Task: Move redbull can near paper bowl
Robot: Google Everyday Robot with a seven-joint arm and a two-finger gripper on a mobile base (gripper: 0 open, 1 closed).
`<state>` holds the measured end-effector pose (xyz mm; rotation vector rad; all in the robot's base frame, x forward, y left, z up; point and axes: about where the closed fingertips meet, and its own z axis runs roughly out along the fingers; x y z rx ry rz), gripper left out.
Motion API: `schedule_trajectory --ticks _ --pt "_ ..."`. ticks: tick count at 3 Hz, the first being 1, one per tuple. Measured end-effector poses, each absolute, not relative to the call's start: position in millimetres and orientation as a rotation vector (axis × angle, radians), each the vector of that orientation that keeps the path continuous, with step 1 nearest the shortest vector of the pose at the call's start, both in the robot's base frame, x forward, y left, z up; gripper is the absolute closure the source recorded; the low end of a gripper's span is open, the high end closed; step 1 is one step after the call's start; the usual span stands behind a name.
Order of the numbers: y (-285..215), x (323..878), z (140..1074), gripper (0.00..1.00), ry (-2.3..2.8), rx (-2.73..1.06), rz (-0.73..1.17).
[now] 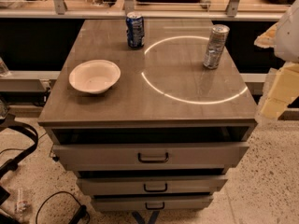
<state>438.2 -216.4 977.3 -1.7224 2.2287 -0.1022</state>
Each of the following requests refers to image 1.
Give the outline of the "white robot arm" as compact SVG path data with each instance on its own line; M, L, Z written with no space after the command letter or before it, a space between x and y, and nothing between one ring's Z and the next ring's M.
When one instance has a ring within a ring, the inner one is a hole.
M299 0L295 0L280 20L259 35L254 45L273 48L285 63L276 72L270 91L260 109L268 119L278 119L299 97Z

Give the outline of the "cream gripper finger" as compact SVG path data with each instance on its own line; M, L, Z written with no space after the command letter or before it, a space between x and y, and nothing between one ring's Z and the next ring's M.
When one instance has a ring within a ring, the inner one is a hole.
M270 28L268 28L264 33L259 35L255 39L254 45L262 49L273 48L275 45L277 26L278 25L275 23Z
M299 64L284 63L275 73L273 84L262 105L261 115L267 119L278 119L298 97Z

